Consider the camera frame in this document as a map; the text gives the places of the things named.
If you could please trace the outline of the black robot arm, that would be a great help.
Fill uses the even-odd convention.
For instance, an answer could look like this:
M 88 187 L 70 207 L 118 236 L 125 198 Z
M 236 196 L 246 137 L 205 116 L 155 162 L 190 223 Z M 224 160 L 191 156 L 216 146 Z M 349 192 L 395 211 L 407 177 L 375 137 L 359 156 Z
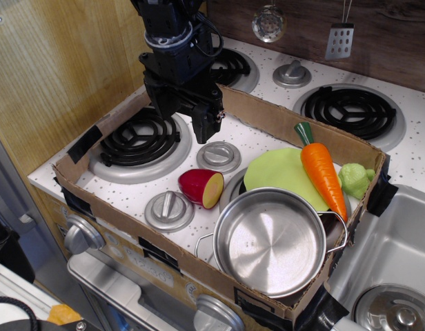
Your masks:
M 223 46 L 213 45 L 218 30 L 201 12 L 200 1 L 133 1 L 151 51 L 140 55 L 144 85 L 158 115 L 189 116 L 197 143 L 220 131 L 222 92 L 210 75 Z

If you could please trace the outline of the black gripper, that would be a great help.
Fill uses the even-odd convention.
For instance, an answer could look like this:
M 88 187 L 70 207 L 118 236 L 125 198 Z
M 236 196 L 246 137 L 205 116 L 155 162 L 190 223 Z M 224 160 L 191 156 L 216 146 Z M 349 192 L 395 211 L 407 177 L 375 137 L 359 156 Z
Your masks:
M 194 32 L 179 40 L 147 38 L 152 52 L 139 55 L 151 103 L 162 119 L 180 112 L 192 117 L 198 144 L 221 130 L 222 93 L 210 77 L 217 49 L 211 33 Z

